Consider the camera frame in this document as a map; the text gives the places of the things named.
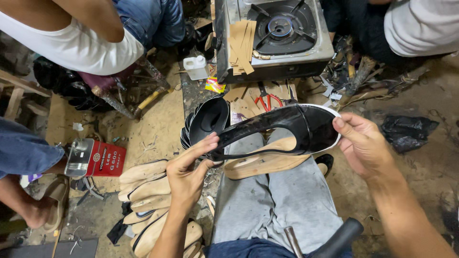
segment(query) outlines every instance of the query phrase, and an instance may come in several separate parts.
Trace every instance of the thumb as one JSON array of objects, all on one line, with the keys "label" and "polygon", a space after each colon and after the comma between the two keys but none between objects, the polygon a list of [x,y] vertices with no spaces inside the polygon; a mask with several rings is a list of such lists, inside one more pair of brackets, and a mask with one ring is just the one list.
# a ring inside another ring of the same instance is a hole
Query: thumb
[{"label": "thumb", "polygon": [[199,164],[199,166],[196,168],[195,172],[200,176],[202,177],[202,179],[204,179],[204,176],[206,175],[207,171],[217,165],[218,162],[213,162],[212,160],[210,159],[205,159],[203,161],[201,161],[201,163]]},{"label": "thumb", "polygon": [[360,143],[366,139],[365,135],[358,133],[350,124],[346,123],[340,117],[335,117],[333,119],[333,128],[352,143]]}]

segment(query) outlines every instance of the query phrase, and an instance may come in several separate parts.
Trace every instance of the white plastic jug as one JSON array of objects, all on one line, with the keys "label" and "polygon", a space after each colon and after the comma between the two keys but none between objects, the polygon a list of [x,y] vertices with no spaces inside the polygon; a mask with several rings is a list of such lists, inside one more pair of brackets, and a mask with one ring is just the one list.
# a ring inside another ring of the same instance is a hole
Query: white plastic jug
[{"label": "white plastic jug", "polygon": [[183,67],[192,80],[207,79],[210,75],[209,66],[203,56],[185,58]]}]

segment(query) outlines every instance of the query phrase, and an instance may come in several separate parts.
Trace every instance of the white t-shirt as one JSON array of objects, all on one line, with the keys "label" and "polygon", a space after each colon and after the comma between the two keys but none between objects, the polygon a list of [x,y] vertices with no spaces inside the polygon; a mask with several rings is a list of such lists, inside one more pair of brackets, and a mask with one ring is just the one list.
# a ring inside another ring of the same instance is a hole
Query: white t-shirt
[{"label": "white t-shirt", "polygon": [[97,75],[118,73],[144,53],[142,44],[126,29],[121,42],[110,43],[75,18],[66,28],[50,32],[0,12],[0,30],[58,65]]},{"label": "white t-shirt", "polygon": [[459,0],[394,0],[384,33],[399,56],[431,56],[459,50]]}]

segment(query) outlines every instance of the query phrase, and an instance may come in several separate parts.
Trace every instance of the stove burner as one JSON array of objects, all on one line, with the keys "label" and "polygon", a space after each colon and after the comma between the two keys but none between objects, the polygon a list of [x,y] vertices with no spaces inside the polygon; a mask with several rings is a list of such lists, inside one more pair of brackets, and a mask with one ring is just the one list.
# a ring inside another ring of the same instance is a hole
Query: stove burner
[{"label": "stove burner", "polygon": [[253,47],[261,55],[305,52],[317,40],[315,19],[304,0],[251,4],[247,20],[257,21]]},{"label": "stove burner", "polygon": [[291,19],[283,16],[276,16],[268,23],[268,30],[276,37],[284,37],[290,34],[293,24]]}]

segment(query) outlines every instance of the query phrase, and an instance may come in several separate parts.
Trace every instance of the elbow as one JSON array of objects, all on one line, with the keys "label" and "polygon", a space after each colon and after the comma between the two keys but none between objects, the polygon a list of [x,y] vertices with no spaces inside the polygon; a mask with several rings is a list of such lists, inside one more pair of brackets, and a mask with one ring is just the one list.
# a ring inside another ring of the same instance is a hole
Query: elbow
[{"label": "elbow", "polygon": [[113,29],[112,33],[108,34],[106,40],[110,43],[119,43],[124,39],[124,28]]}]

